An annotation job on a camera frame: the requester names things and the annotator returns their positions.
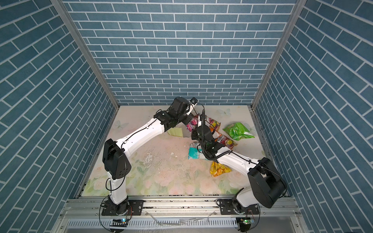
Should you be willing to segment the multicolour snack packet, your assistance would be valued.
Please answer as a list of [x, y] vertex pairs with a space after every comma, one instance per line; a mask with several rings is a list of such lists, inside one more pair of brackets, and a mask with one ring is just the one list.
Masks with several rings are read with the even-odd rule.
[[228, 138], [227, 136], [225, 135], [219, 135], [216, 139], [215, 139], [216, 142], [224, 145], [225, 147], [227, 147], [228, 149], [232, 150], [235, 146], [237, 146], [237, 143], [234, 142], [233, 140], [231, 140], [230, 138]]

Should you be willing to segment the colourful paper gift bag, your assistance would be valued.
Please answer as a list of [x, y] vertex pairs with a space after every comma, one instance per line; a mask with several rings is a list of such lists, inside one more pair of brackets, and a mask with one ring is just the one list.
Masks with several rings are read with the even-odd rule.
[[191, 138], [191, 131], [183, 123], [179, 123], [175, 127], [168, 129], [167, 134], [175, 137]]

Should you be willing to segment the teal snack packet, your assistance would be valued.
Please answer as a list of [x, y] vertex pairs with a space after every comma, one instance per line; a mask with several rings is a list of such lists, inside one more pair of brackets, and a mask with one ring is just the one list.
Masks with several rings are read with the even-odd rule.
[[199, 142], [192, 142], [189, 151], [188, 151], [188, 159], [204, 159], [206, 160], [206, 157], [202, 153], [202, 149]]

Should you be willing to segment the orange snack packet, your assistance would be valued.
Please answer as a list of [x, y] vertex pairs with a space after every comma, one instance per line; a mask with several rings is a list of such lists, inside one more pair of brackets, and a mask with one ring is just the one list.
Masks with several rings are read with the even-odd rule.
[[220, 128], [220, 122], [206, 116], [206, 125], [210, 128], [211, 132], [218, 131]]

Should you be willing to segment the yellow snack packet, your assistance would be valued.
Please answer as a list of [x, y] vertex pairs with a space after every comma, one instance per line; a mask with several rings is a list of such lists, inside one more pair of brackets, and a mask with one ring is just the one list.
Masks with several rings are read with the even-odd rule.
[[212, 162], [210, 167], [210, 174], [212, 175], [212, 177], [217, 177], [224, 173], [230, 173], [231, 171], [232, 170], [229, 167], [217, 162]]

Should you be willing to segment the green snack packet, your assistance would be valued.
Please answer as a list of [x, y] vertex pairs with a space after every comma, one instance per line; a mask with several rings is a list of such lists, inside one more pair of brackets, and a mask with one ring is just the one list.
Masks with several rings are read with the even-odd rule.
[[235, 122], [226, 126], [225, 128], [223, 128], [223, 131], [236, 141], [240, 141], [241, 139], [254, 138], [254, 135], [241, 122]]

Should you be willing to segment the pink purple snack packet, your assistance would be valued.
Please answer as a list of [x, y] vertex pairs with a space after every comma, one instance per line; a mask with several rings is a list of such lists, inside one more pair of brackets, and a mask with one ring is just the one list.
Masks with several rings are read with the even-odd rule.
[[198, 124], [199, 124], [199, 117], [198, 116], [194, 116], [192, 118], [192, 120], [186, 125], [186, 128], [192, 132], [194, 129], [196, 129], [198, 127]]

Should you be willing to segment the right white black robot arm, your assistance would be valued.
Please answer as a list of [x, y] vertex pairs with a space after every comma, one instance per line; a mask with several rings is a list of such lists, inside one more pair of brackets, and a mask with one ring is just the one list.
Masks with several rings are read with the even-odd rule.
[[242, 188], [232, 199], [232, 207], [237, 213], [241, 214], [257, 204], [272, 208], [286, 192], [286, 182], [270, 159], [252, 159], [234, 152], [217, 142], [206, 125], [194, 129], [191, 139], [199, 142], [206, 159], [228, 166], [248, 177], [250, 186]]

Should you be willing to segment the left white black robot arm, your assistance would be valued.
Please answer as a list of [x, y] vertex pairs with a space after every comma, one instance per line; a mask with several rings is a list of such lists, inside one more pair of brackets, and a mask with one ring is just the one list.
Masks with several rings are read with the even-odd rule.
[[132, 168], [129, 158], [154, 137], [179, 123], [187, 125], [193, 119], [192, 111], [197, 103], [196, 98], [176, 97], [167, 110], [157, 111], [149, 122], [133, 133], [118, 140], [108, 139], [104, 143], [103, 163], [111, 185], [107, 190], [110, 192], [109, 199], [115, 205], [128, 200], [125, 179]]

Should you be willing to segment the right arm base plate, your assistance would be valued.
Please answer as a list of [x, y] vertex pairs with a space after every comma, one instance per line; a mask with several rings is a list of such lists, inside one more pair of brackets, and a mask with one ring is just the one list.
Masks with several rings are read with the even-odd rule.
[[258, 215], [260, 213], [259, 206], [257, 204], [242, 207], [238, 201], [232, 199], [217, 199], [216, 204], [220, 209], [221, 215]]

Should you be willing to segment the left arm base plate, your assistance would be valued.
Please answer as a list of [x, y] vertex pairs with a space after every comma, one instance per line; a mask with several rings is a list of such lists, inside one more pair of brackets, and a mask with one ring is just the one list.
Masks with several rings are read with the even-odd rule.
[[114, 204], [111, 199], [104, 201], [101, 207], [103, 216], [140, 216], [143, 209], [143, 200], [124, 200]]

